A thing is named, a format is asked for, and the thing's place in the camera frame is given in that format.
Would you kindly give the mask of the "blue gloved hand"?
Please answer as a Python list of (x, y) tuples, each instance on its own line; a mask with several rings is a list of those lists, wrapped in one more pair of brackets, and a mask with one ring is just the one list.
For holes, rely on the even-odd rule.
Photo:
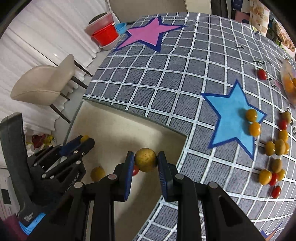
[(27, 227), (19, 221), (20, 228), (26, 235), (29, 235), (35, 229), (38, 223), (45, 217), (45, 215), (46, 214), (43, 212), (40, 213)]

